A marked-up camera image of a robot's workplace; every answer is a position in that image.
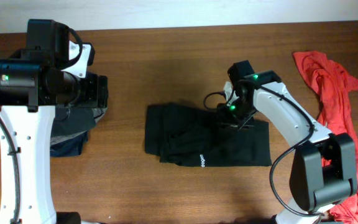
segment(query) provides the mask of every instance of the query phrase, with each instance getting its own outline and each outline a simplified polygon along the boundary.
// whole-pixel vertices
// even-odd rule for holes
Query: wood grain
[[[90,132],[81,156],[51,159],[51,185],[57,211],[77,211],[94,222],[218,223],[271,217],[282,207],[271,193],[268,167],[188,168],[160,164],[146,154],[147,105],[177,102],[201,108],[206,94],[222,89],[227,69],[248,59],[255,71],[275,70],[295,99],[317,117],[318,99],[295,67],[295,51],[327,53],[358,78],[358,22],[97,30],[80,35],[96,49],[89,70],[109,77],[109,109]],[[0,58],[23,46],[25,34],[0,34]],[[358,92],[350,96],[358,133]],[[211,104],[219,100],[212,98]],[[270,146],[273,159],[288,147],[272,125]],[[285,200],[290,198],[290,166],[291,158],[286,158],[275,178]]]

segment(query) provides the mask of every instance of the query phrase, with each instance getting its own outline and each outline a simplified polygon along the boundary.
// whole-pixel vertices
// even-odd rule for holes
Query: black cable
[[[12,140],[9,131],[7,130],[4,121],[0,117],[0,127],[6,137],[7,143],[9,145],[9,156],[12,156],[13,169],[14,169],[14,178],[15,178],[15,210],[14,216],[11,220],[11,223],[19,223],[19,212],[20,212],[20,176],[19,176],[19,162],[17,161],[17,151],[15,150],[14,143]]]
[[[58,70],[63,70],[63,69],[66,69],[68,67],[71,67],[71,66],[75,65],[75,63],[77,63],[79,61],[79,59],[81,57],[81,54],[82,54],[83,42],[81,40],[81,37],[75,32],[75,30],[70,28],[69,31],[73,35],[74,39],[77,41],[77,44],[78,44],[78,47],[80,48],[79,49],[80,51],[78,52],[78,55],[75,58],[69,60],[64,65],[61,65],[61,66],[57,67]]]
[[[233,91],[231,91],[231,94],[230,94],[230,97],[229,99],[226,101],[226,105],[229,104],[229,102],[231,101],[231,99],[233,98],[234,96],[234,93],[236,92],[236,87],[238,86],[238,84],[240,83],[250,83],[252,84],[253,86],[257,87],[257,88],[260,88],[260,85],[257,85],[256,83],[253,83],[251,81],[248,81],[248,80],[239,80],[238,82],[236,82],[236,84],[234,84],[233,86]]]
[[[203,101],[203,104],[204,104],[204,107],[209,110],[209,111],[216,111],[216,109],[214,108],[209,108],[207,105],[206,105],[206,100],[208,99],[208,97],[212,96],[212,95],[221,95],[221,96],[224,96],[224,92],[223,91],[219,91],[219,92],[213,92],[213,93],[210,93],[208,95],[206,95],[206,97],[204,98],[204,101]]]

